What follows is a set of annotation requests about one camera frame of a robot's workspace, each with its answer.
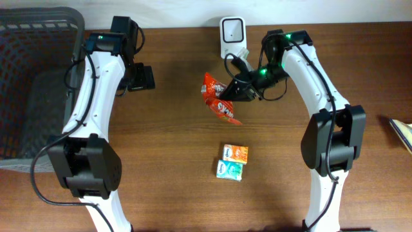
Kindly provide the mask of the red Hacks candy bag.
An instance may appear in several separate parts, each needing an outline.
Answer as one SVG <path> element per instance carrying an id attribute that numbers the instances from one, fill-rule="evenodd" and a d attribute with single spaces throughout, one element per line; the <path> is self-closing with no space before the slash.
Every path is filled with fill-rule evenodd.
<path id="1" fill-rule="evenodd" d="M 226 89 L 226 85 L 217 81 L 211 74 L 205 73 L 201 94 L 205 104 L 218 118 L 235 125 L 242 123 L 234 118 L 234 107 L 232 101 L 220 99 L 220 95 Z"/>

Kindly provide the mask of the orange tissue pack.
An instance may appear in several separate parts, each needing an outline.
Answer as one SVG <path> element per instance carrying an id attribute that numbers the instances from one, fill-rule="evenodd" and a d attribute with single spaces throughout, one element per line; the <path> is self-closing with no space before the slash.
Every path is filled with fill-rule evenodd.
<path id="1" fill-rule="evenodd" d="M 223 146 L 223 160 L 246 164 L 248 162 L 248 147 L 225 144 Z"/>

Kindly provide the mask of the teal tissue pack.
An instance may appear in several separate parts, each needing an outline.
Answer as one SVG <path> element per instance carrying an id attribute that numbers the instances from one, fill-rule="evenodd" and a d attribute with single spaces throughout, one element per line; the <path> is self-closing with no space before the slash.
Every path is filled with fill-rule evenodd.
<path id="1" fill-rule="evenodd" d="M 219 179 L 242 180 L 243 164 L 226 160 L 219 160 L 216 170 L 216 177 Z"/>

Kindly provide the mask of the yellow snack bag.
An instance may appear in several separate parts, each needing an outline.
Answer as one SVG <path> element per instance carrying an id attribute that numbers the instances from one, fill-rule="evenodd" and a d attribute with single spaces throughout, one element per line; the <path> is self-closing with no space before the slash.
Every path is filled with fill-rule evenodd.
<path id="1" fill-rule="evenodd" d="M 411 124 L 406 124 L 396 119 L 389 119 L 389 123 L 408 152 L 411 153 Z"/>

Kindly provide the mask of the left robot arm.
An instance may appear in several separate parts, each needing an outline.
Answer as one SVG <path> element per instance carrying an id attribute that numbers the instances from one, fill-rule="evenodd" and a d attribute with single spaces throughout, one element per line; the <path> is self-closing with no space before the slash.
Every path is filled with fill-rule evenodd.
<path id="1" fill-rule="evenodd" d="M 61 138 L 46 149 L 60 185 L 87 208 L 98 231 L 133 230 L 118 196 L 122 163 L 108 128 L 117 91 L 155 88 L 152 68 L 134 61 L 139 39 L 141 27 L 125 16 L 115 16 L 108 33 L 90 34 L 75 107 Z"/>

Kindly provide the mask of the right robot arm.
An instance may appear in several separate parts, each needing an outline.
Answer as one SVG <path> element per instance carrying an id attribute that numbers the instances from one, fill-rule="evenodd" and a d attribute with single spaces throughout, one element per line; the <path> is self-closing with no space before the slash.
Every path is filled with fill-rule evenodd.
<path id="1" fill-rule="evenodd" d="M 310 170 L 310 205 L 303 231 L 340 231 L 342 190 L 361 153 L 366 127 L 362 106 L 352 106 L 333 85 L 304 30 L 267 32 L 261 42 L 259 63 L 250 67 L 242 53 L 226 53 L 239 73 L 220 95 L 226 101 L 265 99 L 265 91 L 280 81 L 292 80 L 303 99 L 309 123 L 301 140 L 301 155 Z"/>

